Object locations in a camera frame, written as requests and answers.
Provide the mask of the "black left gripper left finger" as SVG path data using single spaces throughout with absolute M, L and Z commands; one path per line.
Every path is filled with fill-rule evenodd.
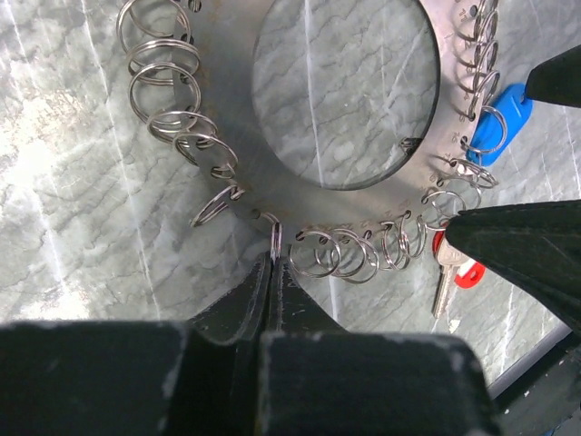
M 11 322 L 1 328 L 4 435 L 250 435 L 271 278 L 186 321 Z

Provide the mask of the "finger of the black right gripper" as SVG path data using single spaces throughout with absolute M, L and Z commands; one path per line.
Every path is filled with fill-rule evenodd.
M 445 236 L 580 333 L 578 200 L 463 211 L 449 221 Z
M 536 66 L 526 82 L 526 98 L 565 107 L 581 107 L 581 46 Z

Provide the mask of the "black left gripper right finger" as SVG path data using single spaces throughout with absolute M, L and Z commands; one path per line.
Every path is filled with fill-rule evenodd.
M 499 435 L 482 366 L 433 333 L 283 330 L 258 345 L 260 435 Z

